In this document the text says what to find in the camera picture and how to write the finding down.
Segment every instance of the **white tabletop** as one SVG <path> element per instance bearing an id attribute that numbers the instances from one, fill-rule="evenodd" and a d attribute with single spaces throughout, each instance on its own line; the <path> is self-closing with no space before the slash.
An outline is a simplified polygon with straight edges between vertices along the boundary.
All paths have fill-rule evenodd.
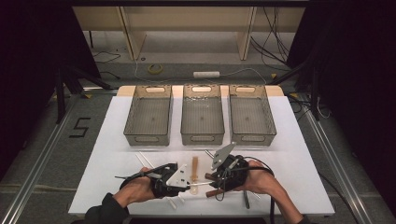
<path id="1" fill-rule="evenodd" d="M 227 96 L 222 97 L 226 133 L 223 145 L 217 147 L 186 147 L 181 144 L 181 97 L 174 99 L 169 147 L 131 147 L 123 135 L 131 102 L 132 97 L 113 97 L 69 214 L 83 215 L 90 207 L 101 204 L 108 192 L 116 193 L 122 179 L 114 176 L 133 175 L 142 167 L 142 163 L 136 157 L 136 155 L 142 157 L 139 151 L 155 167 L 170 162 L 177 162 L 179 165 L 188 164 L 188 173 L 191 172 L 192 157 L 198 156 L 198 181 L 207 182 L 204 174 L 212 173 L 210 169 L 212 160 L 206 155 L 204 149 L 209 149 L 213 153 L 230 144 Z M 287 190 L 301 213 L 334 214 L 332 204 L 320 181 L 287 97 L 269 97 L 269 103 L 277 130 L 272 145 L 269 147 L 238 146 L 232 154 L 255 157 L 267 163 L 274 170 L 276 178 Z M 172 198 L 176 208 L 171 206 L 169 198 L 164 198 L 130 204 L 129 210 L 137 217 L 262 217 L 269 215 L 270 197 L 268 195 L 260 195 L 259 199 L 248 193 L 250 209 L 246 209 L 242 192 L 227 192 L 224 200 L 218 202 L 215 198 L 205 196 L 205 193 L 212 189 L 210 186 L 201 186 L 197 195 L 192 195 L 188 191 L 180 193 L 180 197 Z"/>

